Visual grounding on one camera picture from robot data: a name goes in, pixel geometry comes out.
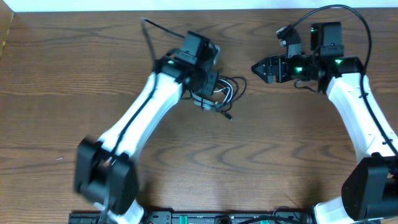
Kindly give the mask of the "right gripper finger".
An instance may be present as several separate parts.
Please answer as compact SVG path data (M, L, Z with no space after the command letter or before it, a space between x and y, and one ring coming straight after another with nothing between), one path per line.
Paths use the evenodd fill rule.
M259 78L261 78L263 81L266 83L273 83L274 82L274 77L270 72L270 66L262 63L257 63L251 67L252 73L257 75Z
M260 61L258 61L257 63L255 63L252 66L252 69L269 68L270 66L272 66L271 57L265 57Z

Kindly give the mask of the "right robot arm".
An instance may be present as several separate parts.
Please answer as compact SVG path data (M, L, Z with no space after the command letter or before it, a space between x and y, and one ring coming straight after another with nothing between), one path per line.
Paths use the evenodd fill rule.
M318 82L318 91L338 110L351 138L357 166L341 195L314 206L314 223L376 222L397 216L397 135L378 106L357 57L346 57L341 23L312 24L311 55L302 51L292 27L277 31L284 54L266 57L251 67L266 83Z

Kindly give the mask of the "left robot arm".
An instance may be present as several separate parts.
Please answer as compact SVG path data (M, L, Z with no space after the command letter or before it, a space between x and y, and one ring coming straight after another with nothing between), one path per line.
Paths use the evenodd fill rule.
M74 190L98 206L91 223L140 223L144 209L136 197L136 162L148 138L185 91L210 95L218 72L212 70L220 47L189 31L179 49L155 58L141 94L121 119L98 140L77 147Z

